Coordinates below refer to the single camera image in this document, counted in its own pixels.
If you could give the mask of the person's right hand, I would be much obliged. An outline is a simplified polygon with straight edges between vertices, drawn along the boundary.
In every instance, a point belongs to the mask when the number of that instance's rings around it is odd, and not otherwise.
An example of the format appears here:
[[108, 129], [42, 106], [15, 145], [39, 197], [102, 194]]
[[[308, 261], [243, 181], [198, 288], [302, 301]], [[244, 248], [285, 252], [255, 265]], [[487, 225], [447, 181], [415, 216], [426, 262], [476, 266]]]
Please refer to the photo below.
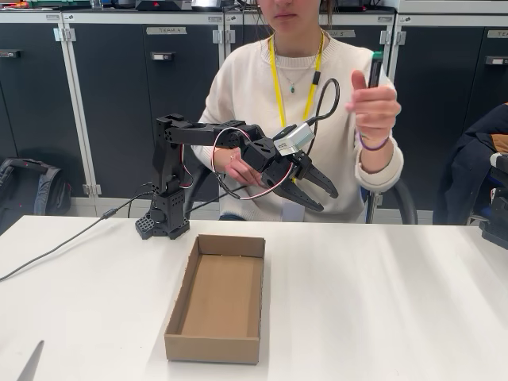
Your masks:
[[241, 159], [241, 153], [237, 149], [225, 150], [224, 169], [225, 173], [245, 186], [261, 186], [261, 175]]

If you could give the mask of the person's left hand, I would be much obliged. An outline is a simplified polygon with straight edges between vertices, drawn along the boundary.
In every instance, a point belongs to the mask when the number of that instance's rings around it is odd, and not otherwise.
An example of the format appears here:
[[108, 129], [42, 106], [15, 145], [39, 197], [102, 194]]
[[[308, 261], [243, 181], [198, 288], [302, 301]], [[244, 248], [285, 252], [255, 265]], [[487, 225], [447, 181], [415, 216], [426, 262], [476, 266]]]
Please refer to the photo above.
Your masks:
[[356, 128], [367, 146], [377, 146], [391, 134], [401, 106], [392, 85], [368, 88], [361, 71], [352, 73], [352, 96], [346, 110], [354, 114]]

